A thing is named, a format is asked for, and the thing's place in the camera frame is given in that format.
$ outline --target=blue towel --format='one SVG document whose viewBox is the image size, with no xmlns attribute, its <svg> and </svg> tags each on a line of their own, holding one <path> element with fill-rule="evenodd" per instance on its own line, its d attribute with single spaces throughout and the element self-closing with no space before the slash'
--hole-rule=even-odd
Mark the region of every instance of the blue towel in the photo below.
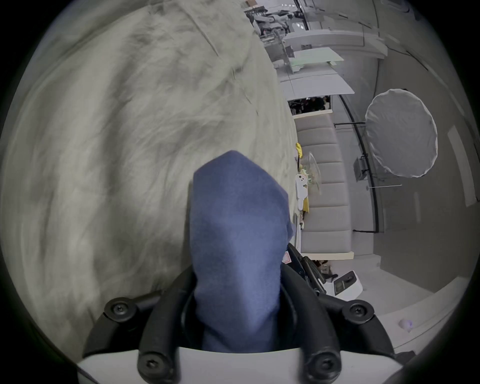
<svg viewBox="0 0 480 384">
<path fill-rule="evenodd" d="M 287 193 L 245 156 L 229 151 L 195 172 L 190 251 L 204 350 L 275 347 L 280 266 L 291 237 Z"/>
</svg>

